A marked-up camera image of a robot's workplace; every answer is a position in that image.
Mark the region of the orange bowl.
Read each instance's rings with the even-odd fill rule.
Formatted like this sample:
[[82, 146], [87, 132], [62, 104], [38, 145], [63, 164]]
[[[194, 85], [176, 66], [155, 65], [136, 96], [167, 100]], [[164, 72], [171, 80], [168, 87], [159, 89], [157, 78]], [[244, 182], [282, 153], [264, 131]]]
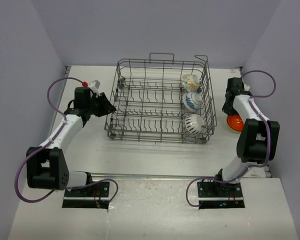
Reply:
[[241, 132], [244, 128], [244, 122], [238, 114], [228, 115], [226, 122], [228, 126], [235, 132]]

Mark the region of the white blue striped bowl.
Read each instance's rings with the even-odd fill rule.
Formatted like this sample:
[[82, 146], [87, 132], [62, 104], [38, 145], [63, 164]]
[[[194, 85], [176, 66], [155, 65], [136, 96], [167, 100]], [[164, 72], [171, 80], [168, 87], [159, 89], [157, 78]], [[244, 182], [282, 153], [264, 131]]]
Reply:
[[206, 125], [204, 119], [198, 114], [190, 114], [185, 117], [184, 124], [190, 134], [202, 134]]

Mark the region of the grey wire dish rack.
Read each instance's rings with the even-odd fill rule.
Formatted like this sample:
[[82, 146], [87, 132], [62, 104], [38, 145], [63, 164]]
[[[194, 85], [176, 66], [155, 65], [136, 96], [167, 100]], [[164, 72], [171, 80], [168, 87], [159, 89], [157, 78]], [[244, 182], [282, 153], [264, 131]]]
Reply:
[[[191, 133], [186, 117], [192, 114], [182, 77], [198, 77], [199, 108], [203, 129]], [[151, 53], [148, 58], [123, 58], [117, 62], [105, 130], [112, 140], [156, 143], [205, 144], [217, 127], [208, 57], [176, 60], [172, 53]]]

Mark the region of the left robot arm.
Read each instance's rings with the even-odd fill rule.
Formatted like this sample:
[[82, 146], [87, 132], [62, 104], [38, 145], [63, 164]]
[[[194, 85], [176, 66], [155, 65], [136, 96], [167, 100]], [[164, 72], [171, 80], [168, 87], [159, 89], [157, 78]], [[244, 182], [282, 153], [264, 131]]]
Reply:
[[65, 152], [91, 116], [103, 117], [115, 111], [116, 108], [103, 92], [97, 94], [89, 87], [77, 87], [74, 99], [69, 102], [59, 126], [40, 146], [27, 150], [28, 186], [46, 190], [76, 188], [84, 197], [91, 195], [94, 184], [89, 174], [84, 171], [70, 171]]

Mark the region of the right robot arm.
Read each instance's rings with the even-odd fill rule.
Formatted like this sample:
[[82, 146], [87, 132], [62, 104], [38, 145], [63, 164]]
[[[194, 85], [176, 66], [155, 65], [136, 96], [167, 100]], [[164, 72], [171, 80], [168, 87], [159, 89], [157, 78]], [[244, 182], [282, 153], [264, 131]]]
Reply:
[[280, 124], [262, 113], [239, 77], [227, 80], [222, 111], [228, 117], [239, 116], [243, 128], [236, 144], [236, 156], [214, 177], [213, 191], [220, 197], [229, 193], [230, 184], [238, 184], [252, 168], [262, 168], [273, 160], [280, 132]]

